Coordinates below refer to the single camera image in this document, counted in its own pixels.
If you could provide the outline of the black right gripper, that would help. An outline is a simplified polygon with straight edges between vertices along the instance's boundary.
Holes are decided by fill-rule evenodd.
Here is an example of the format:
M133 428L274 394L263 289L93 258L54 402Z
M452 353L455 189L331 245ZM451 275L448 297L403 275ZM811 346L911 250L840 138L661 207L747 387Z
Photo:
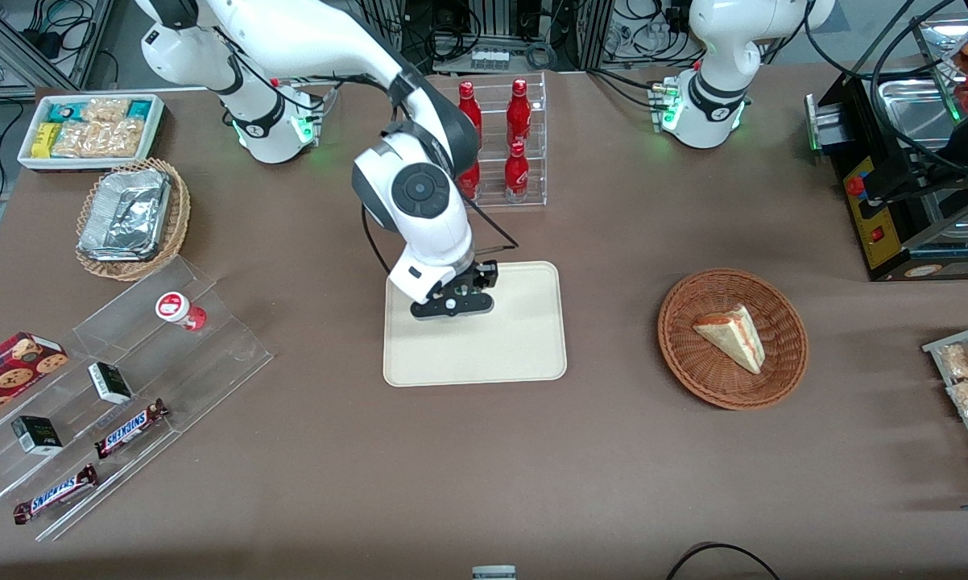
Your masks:
M428 298L424 304L413 302L410 314L418 321L457 318L488 313L494 309L494 298L485 290L498 283L498 261L474 262L452 280L449 288Z

